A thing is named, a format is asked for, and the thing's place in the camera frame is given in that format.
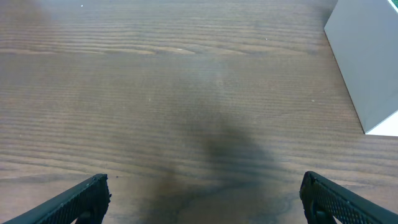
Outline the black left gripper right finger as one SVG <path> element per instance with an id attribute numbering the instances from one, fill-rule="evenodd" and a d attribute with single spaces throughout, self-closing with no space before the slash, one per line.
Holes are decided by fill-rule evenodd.
<path id="1" fill-rule="evenodd" d="M 300 186 L 300 199 L 308 224 L 397 224 L 397 214 L 313 171 Z"/>

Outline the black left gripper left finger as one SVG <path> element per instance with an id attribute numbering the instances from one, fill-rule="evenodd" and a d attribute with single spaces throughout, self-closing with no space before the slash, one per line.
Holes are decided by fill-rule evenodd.
<path id="1" fill-rule="evenodd" d="M 111 198 L 107 179 L 96 174 L 6 224 L 101 224 Z"/>

